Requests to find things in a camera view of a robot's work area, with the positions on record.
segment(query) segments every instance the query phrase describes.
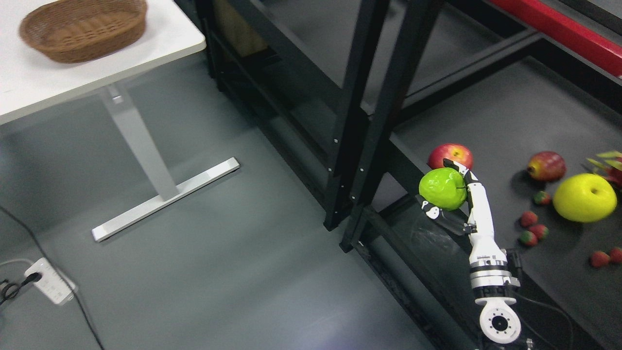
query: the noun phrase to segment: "gray floor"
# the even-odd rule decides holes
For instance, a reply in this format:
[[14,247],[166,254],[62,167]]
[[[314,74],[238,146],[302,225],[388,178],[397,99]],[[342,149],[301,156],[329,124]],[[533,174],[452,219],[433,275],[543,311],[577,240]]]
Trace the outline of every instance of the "gray floor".
[[[37,232],[107,349],[431,349],[197,54],[128,83],[176,181],[242,167],[103,242],[90,229],[154,196],[101,102],[0,127],[0,204]],[[40,257],[0,217],[0,261]],[[26,265],[0,267],[16,280]],[[0,349],[96,349],[75,301],[29,288],[0,307]]]

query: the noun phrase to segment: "white table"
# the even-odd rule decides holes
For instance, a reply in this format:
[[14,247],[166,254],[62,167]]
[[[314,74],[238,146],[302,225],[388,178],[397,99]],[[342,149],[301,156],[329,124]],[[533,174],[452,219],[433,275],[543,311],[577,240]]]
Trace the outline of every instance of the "white table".
[[0,0],[0,125],[97,90],[158,196],[97,226],[104,240],[197,189],[237,170],[230,158],[175,185],[120,80],[205,48],[205,37],[173,0],[147,0],[147,29],[132,45],[100,59],[60,64],[20,39],[21,20],[52,0]]

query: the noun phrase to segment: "table leg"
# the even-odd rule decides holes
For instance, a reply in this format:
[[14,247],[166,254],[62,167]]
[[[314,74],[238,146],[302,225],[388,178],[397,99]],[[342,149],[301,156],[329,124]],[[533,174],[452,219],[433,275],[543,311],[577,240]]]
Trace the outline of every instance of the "table leg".
[[102,88],[100,97],[159,195],[95,227],[92,233],[96,241],[99,242],[107,239],[137,221],[239,168],[237,160],[230,158],[179,185],[175,185],[156,148],[156,144],[153,142],[127,90],[121,84],[115,83]]

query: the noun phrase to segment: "power cord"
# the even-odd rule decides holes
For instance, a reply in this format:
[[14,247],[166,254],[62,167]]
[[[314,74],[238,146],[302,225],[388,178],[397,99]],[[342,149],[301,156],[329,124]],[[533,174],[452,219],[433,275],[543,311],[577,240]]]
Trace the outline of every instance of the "power cord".
[[[562,315],[562,316],[566,319],[566,322],[568,322],[568,330],[569,330],[569,333],[570,333],[570,334],[569,334],[569,336],[568,336],[568,350],[572,350],[572,345],[573,345],[573,343],[574,343],[574,335],[575,335],[575,333],[574,333],[574,330],[573,330],[573,327],[572,327],[572,321],[570,320],[570,317],[568,316],[568,314],[567,314],[567,313],[565,313],[563,310],[558,309],[558,308],[556,308],[556,307],[554,307],[554,306],[552,306],[552,305],[549,305],[549,304],[547,304],[547,303],[543,303],[543,302],[541,302],[541,301],[537,301],[537,300],[530,299],[530,298],[528,298],[528,297],[526,297],[526,296],[522,296],[522,295],[520,295],[519,293],[514,293],[514,295],[518,296],[518,297],[519,297],[520,299],[522,299],[522,300],[528,301],[528,302],[530,302],[530,303],[534,303],[535,305],[541,306],[541,307],[543,307],[543,308],[547,308],[547,309],[549,309],[549,310],[553,310],[553,311],[555,311],[555,312],[559,313],[560,315]],[[534,331],[534,330],[533,330],[533,329],[532,329],[532,328],[531,328],[531,327],[530,327],[530,326],[529,326],[529,325],[528,325],[528,324],[527,324],[527,323],[526,323],[526,322],[525,322],[522,318],[521,318],[521,321],[522,321],[522,322],[523,322],[523,323],[527,326],[527,328],[529,328],[529,330],[531,330],[531,331],[532,331],[532,332],[533,332],[533,333],[534,333],[534,334],[535,334],[538,338],[540,338],[541,340],[543,340],[543,341],[544,341],[545,343],[547,343],[550,347],[552,347],[552,348],[554,348],[554,349],[557,349],[555,346],[553,346],[551,343],[549,343],[546,339],[544,339],[544,338],[543,338],[540,334],[538,334],[536,331]]]
[[28,260],[28,259],[24,259],[24,258],[19,258],[19,259],[12,259],[12,260],[7,260],[5,262],[1,262],[0,266],[5,266],[7,264],[16,263],[16,262],[27,263],[30,266],[33,266],[35,264],[35,262],[32,261],[32,260]]
[[[34,232],[30,229],[30,227],[28,227],[25,223],[23,223],[23,221],[18,219],[15,215],[13,215],[3,206],[0,206],[0,210],[3,211],[6,215],[8,215],[15,222],[17,222],[22,228],[24,228],[24,230],[26,230],[26,232],[28,232],[28,234],[30,235],[30,238],[37,246],[37,249],[39,249],[39,252],[41,253],[41,255],[43,255],[43,257],[50,263],[50,266],[58,273],[58,269],[56,268],[56,265],[52,263],[51,259],[47,256],[47,254],[45,253],[45,250],[43,250],[43,248],[41,247],[39,240],[35,236]],[[77,293],[69,285],[69,283],[66,281],[66,279],[63,277],[62,274],[59,273],[58,275],[60,279],[63,280],[63,282],[67,285],[67,287],[72,291],[73,297],[75,298],[76,302],[78,303],[78,307],[80,307],[80,311],[82,312],[82,317],[84,317],[86,325],[88,326],[88,329],[91,331],[91,334],[93,335],[93,338],[97,342],[97,345],[100,347],[101,350],[106,350],[103,344],[101,343],[100,337],[97,335],[97,332],[93,328],[91,321],[89,321],[88,316],[86,315],[86,311],[84,310],[84,307],[82,306],[82,302],[80,301],[80,298],[78,297]]]
[[20,284],[10,283],[9,280],[4,280],[0,282],[0,284],[6,284],[2,288],[2,290],[0,290],[0,296],[2,297],[2,300],[0,300],[0,305],[4,304],[4,302],[9,299],[15,298],[17,294],[19,293],[19,291],[24,286],[26,286],[28,283],[33,282],[33,281],[36,282],[36,281],[39,281],[40,279],[41,279],[41,274],[38,272],[35,272],[35,273],[31,273],[30,275],[28,275],[28,277],[26,277],[26,279]]

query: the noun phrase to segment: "green apple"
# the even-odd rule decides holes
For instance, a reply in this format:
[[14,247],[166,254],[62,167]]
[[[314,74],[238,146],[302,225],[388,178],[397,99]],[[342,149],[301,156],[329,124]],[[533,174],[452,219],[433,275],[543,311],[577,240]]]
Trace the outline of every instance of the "green apple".
[[465,180],[452,168],[431,170],[419,181],[419,194],[435,206],[458,209],[467,199]]
[[561,183],[553,206],[565,219],[594,222],[611,214],[618,204],[611,184],[596,174],[574,175]]

